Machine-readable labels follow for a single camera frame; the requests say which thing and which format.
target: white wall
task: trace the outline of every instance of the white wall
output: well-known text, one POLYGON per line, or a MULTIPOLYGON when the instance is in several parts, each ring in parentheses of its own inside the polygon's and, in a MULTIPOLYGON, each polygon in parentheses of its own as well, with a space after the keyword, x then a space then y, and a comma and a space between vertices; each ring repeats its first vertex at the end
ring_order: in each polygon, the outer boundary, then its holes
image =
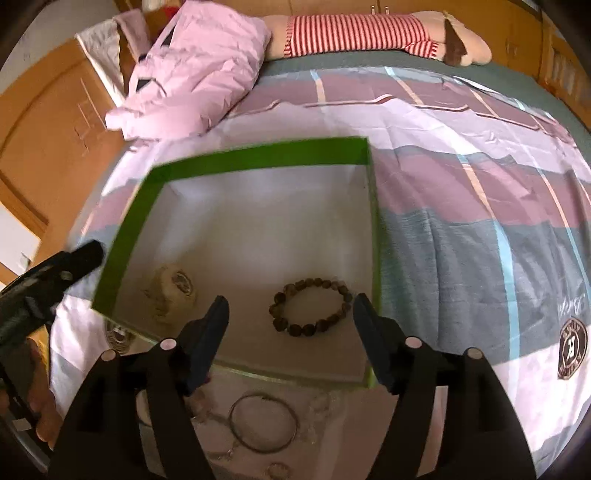
POLYGON ((0 203, 0 262, 17 275, 25 273, 24 257, 35 258, 40 240, 0 203))
POLYGON ((535 0, 522 0, 524 3, 528 4, 531 8, 535 11, 540 11, 540 6, 535 2, 535 0))
POLYGON ((0 70, 0 93, 76 33, 118 13, 113 0, 56 0, 47 5, 29 25, 0 70))

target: cabinet door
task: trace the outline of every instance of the cabinet door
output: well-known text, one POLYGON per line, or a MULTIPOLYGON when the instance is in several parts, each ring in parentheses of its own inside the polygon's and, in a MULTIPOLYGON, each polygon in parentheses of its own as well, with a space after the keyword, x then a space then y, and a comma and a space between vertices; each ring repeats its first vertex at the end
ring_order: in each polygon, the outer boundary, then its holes
POLYGON ((291 0, 294 15, 370 14, 378 12, 378 0, 291 0))
POLYGON ((291 15, 290 0, 215 0, 250 17, 267 15, 291 15))
POLYGON ((542 22, 518 5, 507 3, 511 10, 508 66, 537 80, 542 61, 542 22))
POLYGON ((47 220, 35 263, 63 249, 88 195, 124 146, 121 132, 103 123, 112 107, 76 40, 0 95, 0 180, 47 220))

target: finger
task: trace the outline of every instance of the finger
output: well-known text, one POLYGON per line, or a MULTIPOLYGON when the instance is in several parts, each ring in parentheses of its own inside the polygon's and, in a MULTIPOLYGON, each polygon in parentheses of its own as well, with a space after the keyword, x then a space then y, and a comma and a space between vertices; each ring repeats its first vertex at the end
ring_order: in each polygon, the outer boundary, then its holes
POLYGON ((55 402, 51 401, 45 404, 41 410, 41 418, 37 422, 36 432, 37 436, 47 442, 52 450, 55 447, 62 423, 63 420, 57 412, 55 402))
POLYGON ((10 399, 8 398, 8 394, 4 390, 0 391, 0 415, 4 415, 8 411, 9 406, 10 399))
POLYGON ((37 348, 37 344, 33 341, 31 345, 31 357, 35 365, 35 370, 33 372, 33 381, 29 388, 27 400, 31 410, 38 413, 44 408, 47 402, 54 400, 54 397, 49 390, 47 371, 41 359, 41 354, 37 348))

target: metal bangle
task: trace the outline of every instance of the metal bangle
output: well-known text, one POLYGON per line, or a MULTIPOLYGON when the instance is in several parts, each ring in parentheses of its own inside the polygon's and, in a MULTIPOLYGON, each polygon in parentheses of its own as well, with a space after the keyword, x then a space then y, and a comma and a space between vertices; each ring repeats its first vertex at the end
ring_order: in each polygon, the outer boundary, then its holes
POLYGON ((281 451, 285 450, 287 447, 289 447, 289 445, 292 444, 292 442, 296 439, 298 432, 300 431, 300 419, 297 417, 297 414, 296 414, 295 410, 293 408, 291 408, 291 406, 286 401, 284 401, 284 400, 282 400, 280 398, 277 398, 277 397, 273 397, 272 395, 269 395, 269 394, 267 394, 265 392, 254 392, 254 393, 249 393, 249 394, 243 395, 238 400, 236 400, 234 402, 234 404, 230 408, 230 412, 228 413, 228 426, 230 428, 230 431, 232 432, 232 434, 236 438, 236 440, 242 446, 248 448, 252 452, 266 455, 268 453, 278 453, 278 452, 281 452, 281 451), (269 448, 269 449, 256 448, 256 447, 253 447, 252 445, 249 445, 242 438, 242 436, 238 433, 238 430, 236 428, 236 425, 234 424, 234 411, 236 410, 236 406, 242 400, 245 400, 247 398, 254 398, 254 397, 259 397, 262 400, 273 401, 275 403, 278 403, 279 405, 282 405, 288 411, 288 413, 290 414, 291 418, 294 420, 294 422, 295 422, 294 433, 291 436, 291 438, 287 442, 285 442, 283 445, 280 445, 279 447, 275 447, 275 448, 269 448))

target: stuffed toy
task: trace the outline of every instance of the stuffed toy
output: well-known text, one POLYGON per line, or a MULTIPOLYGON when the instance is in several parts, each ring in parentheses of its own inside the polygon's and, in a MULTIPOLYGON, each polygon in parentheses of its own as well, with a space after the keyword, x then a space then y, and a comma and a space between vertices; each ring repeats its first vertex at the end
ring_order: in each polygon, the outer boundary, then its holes
POLYGON ((263 20, 272 32, 266 60, 349 50, 405 50, 453 66, 492 59, 486 42, 445 12, 270 15, 263 20))

